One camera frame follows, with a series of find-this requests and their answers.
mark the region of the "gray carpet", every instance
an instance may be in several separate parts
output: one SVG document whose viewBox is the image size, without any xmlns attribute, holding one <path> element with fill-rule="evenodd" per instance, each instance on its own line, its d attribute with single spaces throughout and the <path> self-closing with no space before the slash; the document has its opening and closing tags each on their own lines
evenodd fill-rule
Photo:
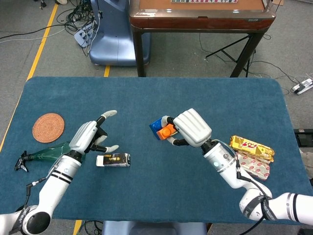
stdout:
<svg viewBox="0 0 313 235">
<path fill-rule="evenodd" d="M 41 10 L 39 2 L 32 0 L 0 0 L 0 37 L 45 27 L 54 1 L 46 0 L 46 3 L 47 7 Z M 59 6 L 58 13 L 70 8 L 70 4 Z M 254 61 L 263 60 L 274 63 L 290 75 L 305 75 L 305 73 L 313 72 L 312 11 L 313 4 L 285 0 L 285 5 L 278 9 L 277 18 L 268 31 L 272 39 L 261 41 Z M 61 27 L 52 28 L 50 33 L 61 29 Z M 41 31 L 15 38 L 42 37 L 43 33 Z M 237 34 L 201 34 L 201 41 L 206 50 L 213 51 L 240 37 L 241 35 Z M 22 92 L 39 44 L 40 40 L 0 44 L 0 119 L 2 120 L 0 140 Z M 228 49 L 227 52 L 236 56 L 242 46 L 243 44 L 238 44 Z M 225 63 L 216 56 L 206 62 L 203 59 L 206 54 L 200 48 L 198 34 L 153 34 L 152 57 L 147 66 L 147 75 L 172 77 L 227 77 L 230 75 L 234 68 L 232 62 Z M 253 63 L 251 71 L 266 73 L 273 78 L 283 75 L 275 67 L 264 63 Z M 90 59 L 83 55 L 73 37 L 66 32 L 47 39 L 35 71 L 36 76 L 103 76 L 103 73 L 104 67 L 93 65 Z M 135 77 L 136 68 L 112 67 L 110 76 Z M 278 81 L 287 90 L 293 86 L 293 83 L 286 77 L 279 78 Z M 313 89 L 299 96 L 288 94 L 285 100 L 294 128 L 313 128 Z M 250 226 L 249 224 L 214 224 L 210 234 L 239 234 Z M 44 234 L 72 234 L 73 227 L 74 221 L 53 220 Z M 295 235 L 300 227 L 306 226 L 261 224 L 250 234 Z"/>
</svg>

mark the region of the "woven coaster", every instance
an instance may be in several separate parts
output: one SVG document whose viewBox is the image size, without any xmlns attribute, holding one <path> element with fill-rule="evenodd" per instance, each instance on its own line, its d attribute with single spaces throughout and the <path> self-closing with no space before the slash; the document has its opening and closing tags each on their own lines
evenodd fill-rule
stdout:
<svg viewBox="0 0 313 235">
<path fill-rule="evenodd" d="M 54 113 L 42 115 L 33 126 L 33 136 L 41 143 L 50 143 L 58 139 L 64 131 L 63 118 Z"/>
</svg>

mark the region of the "blue block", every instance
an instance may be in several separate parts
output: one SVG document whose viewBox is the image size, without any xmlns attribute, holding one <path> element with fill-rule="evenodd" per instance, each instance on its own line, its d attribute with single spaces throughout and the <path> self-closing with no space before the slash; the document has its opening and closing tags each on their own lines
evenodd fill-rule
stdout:
<svg viewBox="0 0 313 235">
<path fill-rule="evenodd" d="M 157 132 L 162 129 L 161 120 L 162 120 L 162 118 L 160 118 L 159 120 L 157 120 L 157 121 L 155 121 L 149 125 L 150 129 L 152 130 L 153 134 L 156 136 L 156 138 L 158 140 L 160 140 L 160 138 L 157 135 Z"/>
</svg>

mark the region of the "brown table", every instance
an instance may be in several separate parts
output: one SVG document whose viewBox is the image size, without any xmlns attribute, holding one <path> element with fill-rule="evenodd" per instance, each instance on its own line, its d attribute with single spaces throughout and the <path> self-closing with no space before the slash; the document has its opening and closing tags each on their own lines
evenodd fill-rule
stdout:
<svg viewBox="0 0 313 235">
<path fill-rule="evenodd" d="M 145 32 L 247 33 L 248 41 L 230 77 L 238 77 L 276 15 L 270 0 L 237 3 L 171 3 L 130 0 L 130 22 L 139 77 L 145 77 L 141 35 Z"/>
</svg>

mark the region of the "robotic arm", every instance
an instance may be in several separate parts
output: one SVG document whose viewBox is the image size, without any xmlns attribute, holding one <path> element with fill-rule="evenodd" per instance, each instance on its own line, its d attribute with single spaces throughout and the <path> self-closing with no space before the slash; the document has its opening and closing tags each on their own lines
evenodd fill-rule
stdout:
<svg viewBox="0 0 313 235">
<path fill-rule="evenodd" d="M 244 187 L 247 191 L 239 203 L 241 212 L 248 219 L 289 219 L 313 225 L 313 197 L 296 193 L 284 193 L 273 199 L 270 190 L 240 170 L 238 159 L 231 156 L 218 140 L 211 140 L 211 128 L 194 110 L 190 109 L 176 118 L 164 116 L 164 122 L 173 124 L 187 144 L 201 147 L 203 156 L 232 188 Z"/>
<path fill-rule="evenodd" d="M 0 215 L 0 235 L 10 235 L 18 231 L 25 235 L 36 235 L 48 228 L 54 209 L 81 166 L 82 156 L 90 150 L 106 153 L 113 152 L 119 147 L 118 145 L 112 147 L 98 145 L 108 136 L 100 125 L 116 113 L 116 110 L 107 111 L 97 121 L 86 122 L 78 129 L 69 143 L 70 152 L 60 156 L 46 177 L 26 186 L 27 199 L 23 209 L 15 213 Z M 39 204 L 28 207 L 31 187 L 46 179 L 39 193 Z"/>
</svg>

